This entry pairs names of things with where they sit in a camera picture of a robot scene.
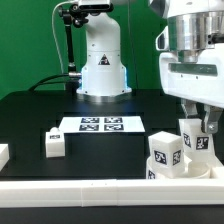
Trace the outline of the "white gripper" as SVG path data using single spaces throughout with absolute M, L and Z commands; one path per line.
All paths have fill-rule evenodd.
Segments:
M 157 36 L 165 39 L 159 56 L 159 72 L 163 91 L 183 98 L 181 106 L 187 119 L 198 118 L 196 102 L 204 106 L 202 131 L 215 134 L 224 108 L 224 43 L 203 50 L 197 63 L 180 63 L 176 52 L 169 51 L 168 27 Z

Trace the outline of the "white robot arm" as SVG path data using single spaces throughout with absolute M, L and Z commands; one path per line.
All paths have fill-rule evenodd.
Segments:
M 120 59 L 120 26 L 108 16 L 115 0 L 79 0 L 87 18 L 87 62 L 79 93 L 93 98 L 129 91 Z M 185 116 L 198 116 L 201 130 L 214 133 L 224 111 L 224 0 L 148 0 L 167 21 L 156 38 L 163 91 L 182 99 Z

